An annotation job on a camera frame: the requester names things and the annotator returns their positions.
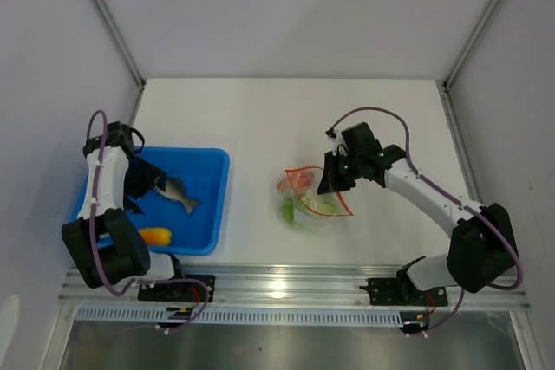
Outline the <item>red orange toy mango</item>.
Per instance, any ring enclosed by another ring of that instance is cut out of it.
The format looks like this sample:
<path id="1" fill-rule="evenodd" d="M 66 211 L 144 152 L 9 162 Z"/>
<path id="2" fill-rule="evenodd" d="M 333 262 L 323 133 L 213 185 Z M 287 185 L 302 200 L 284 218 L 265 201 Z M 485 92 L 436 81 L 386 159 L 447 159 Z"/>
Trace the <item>red orange toy mango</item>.
<path id="1" fill-rule="evenodd" d="M 302 191 L 310 188 L 315 181 L 312 172 L 293 172 L 286 174 L 283 179 L 277 183 L 278 191 L 286 191 L 292 189 L 294 191 Z"/>

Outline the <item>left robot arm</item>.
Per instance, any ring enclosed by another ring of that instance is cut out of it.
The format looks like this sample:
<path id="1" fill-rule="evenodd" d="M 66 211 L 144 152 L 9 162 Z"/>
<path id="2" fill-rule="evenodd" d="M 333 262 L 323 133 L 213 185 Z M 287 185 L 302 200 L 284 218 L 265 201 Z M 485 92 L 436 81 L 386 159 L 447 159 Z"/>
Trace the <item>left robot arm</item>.
<path id="1" fill-rule="evenodd" d="M 171 254 L 153 253 L 127 216 L 142 215 L 135 203 L 167 174 L 139 156 L 133 136 L 140 133 L 119 121 L 107 124 L 100 136 L 87 138 L 83 154 L 88 181 L 76 219 L 62 227 L 62 241 L 83 281 L 91 289 L 128 278 L 154 285 L 166 299 L 177 301 L 188 290 L 187 278 Z"/>

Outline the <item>clear zip top bag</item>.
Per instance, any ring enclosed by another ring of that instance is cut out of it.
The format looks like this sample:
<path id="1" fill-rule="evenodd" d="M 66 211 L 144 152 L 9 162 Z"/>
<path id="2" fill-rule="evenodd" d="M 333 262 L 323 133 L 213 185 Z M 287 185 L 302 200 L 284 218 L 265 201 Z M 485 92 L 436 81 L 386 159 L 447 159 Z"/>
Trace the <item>clear zip top bag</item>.
<path id="1" fill-rule="evenodd" d="M 320 166 L 283 169 L 275 186 L 277 216 L 299 230 L 322 228 L 334 219 L 353 217 L 340 192 L 317 193 L 322 179 Z"/>

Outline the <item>yellow toy mango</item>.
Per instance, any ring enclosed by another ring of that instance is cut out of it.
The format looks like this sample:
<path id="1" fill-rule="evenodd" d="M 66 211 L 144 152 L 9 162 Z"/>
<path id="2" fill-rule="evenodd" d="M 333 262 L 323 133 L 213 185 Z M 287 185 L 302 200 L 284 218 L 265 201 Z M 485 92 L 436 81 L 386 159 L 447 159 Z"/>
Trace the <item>yellow toy mango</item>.
<path id="1" fill-rule="evenodd" d="M 169 246 L 172 242 L 172 232 L 167 228 L 150 227 L 139 230 L 139 234 L 149 246 Z"/>

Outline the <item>green toy grapes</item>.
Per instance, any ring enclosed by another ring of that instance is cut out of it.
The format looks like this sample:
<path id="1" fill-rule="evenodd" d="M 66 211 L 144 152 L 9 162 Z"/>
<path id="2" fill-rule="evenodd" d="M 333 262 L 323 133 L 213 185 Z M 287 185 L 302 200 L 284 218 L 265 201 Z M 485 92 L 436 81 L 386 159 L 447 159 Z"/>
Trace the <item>green toy grapes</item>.
<path id="1" fill-rule="evenodd" d="M 288 197 L 282 201 L 280 214 L 284 222 L 290 227 L 302 228 L 304 226 L 302 212 L 298 209 L 298 204 L 293 197 Z"/>

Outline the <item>white green toy cabbage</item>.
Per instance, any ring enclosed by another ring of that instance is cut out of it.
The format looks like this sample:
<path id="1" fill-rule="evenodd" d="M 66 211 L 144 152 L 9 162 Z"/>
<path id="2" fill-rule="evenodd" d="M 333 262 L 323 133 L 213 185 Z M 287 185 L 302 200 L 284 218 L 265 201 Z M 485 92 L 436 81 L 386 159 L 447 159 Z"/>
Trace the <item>white green toy cabbage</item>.
<path id="1" fill-rule="evenodd" d="M 341 208 L 335 195 L 318 195 L 314 190 L 302 193 L 300 195 L 300 204 L 309 213 L 320 216 L 338 215 Z"/>

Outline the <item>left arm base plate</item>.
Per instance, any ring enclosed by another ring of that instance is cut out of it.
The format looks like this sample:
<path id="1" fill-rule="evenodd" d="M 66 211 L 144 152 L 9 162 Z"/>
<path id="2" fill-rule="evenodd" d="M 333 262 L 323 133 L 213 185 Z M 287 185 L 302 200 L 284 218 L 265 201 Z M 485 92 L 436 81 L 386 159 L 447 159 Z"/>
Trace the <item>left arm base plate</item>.
<path id="1" fill-rule="evenodd" d="M 216 277 L 191 275 L 187 282 L 156 283 L 153 288 L 141 287 L 138 300 L 142 302 L 212 302 Z"/>

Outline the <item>grey toy fish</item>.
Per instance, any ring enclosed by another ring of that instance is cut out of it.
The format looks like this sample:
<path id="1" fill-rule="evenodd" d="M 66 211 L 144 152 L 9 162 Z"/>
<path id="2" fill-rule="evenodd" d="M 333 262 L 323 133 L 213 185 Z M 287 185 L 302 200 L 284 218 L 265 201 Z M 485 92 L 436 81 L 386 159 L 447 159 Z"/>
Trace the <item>grey toy fish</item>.
<path id="1" fill-rule="evenodd" d="M 156 185 L 154 190 L 166 199 L 181 203 L 187 215 L 191 215 L 194 208 L 201 203 L 200 200 L 190 198 L 187 195 L 186 187 L 179 178 L 166 177 L 165 183 L 163 185 Z"/>

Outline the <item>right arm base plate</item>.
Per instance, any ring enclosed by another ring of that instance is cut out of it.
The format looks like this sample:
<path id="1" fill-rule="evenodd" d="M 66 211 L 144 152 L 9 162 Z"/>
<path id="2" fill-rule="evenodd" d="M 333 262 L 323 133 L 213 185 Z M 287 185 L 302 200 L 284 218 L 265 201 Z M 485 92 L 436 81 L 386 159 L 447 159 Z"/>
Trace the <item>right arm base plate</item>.
<path id="1" fill-rule="evenodd" d="M 367 293 L 373 306 L 446 307 L 447 291 L 437 287 L 422 291 L 410 281 L 401 278 L 369 278 L 359 287 Z"/>

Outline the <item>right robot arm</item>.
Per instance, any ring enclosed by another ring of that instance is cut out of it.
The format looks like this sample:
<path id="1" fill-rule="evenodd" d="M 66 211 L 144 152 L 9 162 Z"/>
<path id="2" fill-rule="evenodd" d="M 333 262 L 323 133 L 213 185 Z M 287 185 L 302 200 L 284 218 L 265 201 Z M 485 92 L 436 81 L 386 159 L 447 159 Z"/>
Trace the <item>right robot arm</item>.
<path id="1" fill-rule="evenodd" d="M 398 271 L 395 291 L 403 302 L 416 303 L 435 287 L 477 293 L 516 267 L 512 226 L 502 206 L 455 197 L 417 170 L 406 147 L 382 146 L 365 122 L 326 135 L 334 147 L 324 155 L 318 194 L 348 191 L 359 179 L 375 182 L 426 214 L 449 239 L 446 253 L 419 257 Z"/>

